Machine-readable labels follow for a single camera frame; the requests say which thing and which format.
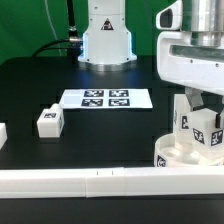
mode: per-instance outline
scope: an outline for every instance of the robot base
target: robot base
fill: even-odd
[[[111,65],[103,65],[103,64],[91,64],[87,62],[79,62],[80,68],[89,69],[98,72],[116,72],[116,71],[124,71],[130,68],[134,68],[137,64],[137,61],[129,61],[122,64],[111,64]]]

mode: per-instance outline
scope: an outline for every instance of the white cube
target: white cube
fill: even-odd
[[[40,138],[59,138],[64,123],[61,108],[44,109],[37,121]]]
[[[209,109],[192,113],[193,148],[209,159],[224,156],[223,130],[215,127],[216,114]]]
[[[6,127],[4,123],[0,123],[0,149],[3,147],[7,140]]]
[[[185,94],[174,96],[173,134],[180,144],[191,144],[191,107]]]

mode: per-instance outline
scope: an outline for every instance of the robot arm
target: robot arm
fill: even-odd
[[[157,28],[167,30],[158,38],[158,73],[185,94],[175,96],[173,134],[158,140],[155,165],[223,165],[224,110],[202,109],[201,93],[224,96],[224,1],[178,0],[158,14]]]

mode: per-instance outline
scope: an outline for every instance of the table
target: table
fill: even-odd
[[[173,95],[184,92],[160,80],[155,57],[139,57],[135,68],[111,73],[83,70],[69,58],[14,58],[0,67],[0,86],[0,122],[8,134],[1,170],[153,166],[156,139],[172,132]],[[61,138],[39,139],[38,117],[65,89],[98,88],[147,88],[153,109],[65,110]],[[212,94],[203,97],[211,109],[221,104]],[[0,220],[223,223],[223,208],[223,195],[0,200]]]

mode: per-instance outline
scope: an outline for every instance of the green wall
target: green wall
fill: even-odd
[[[73,2],[81,35],[88,26],[87,0]],[[155,17],[172,2],[174,0],[126,0],[126,25],[133,34],[137,55],[155,54],[159,34]],[[48,0],[48,5],[58,38],[67,38],[66,0]],[[1,0],[0,10],[0,64],[9,58],[31,56],[36,49],[54,40],[44,0]],[[41,55],[58,56],[59,52],[47,51]]]

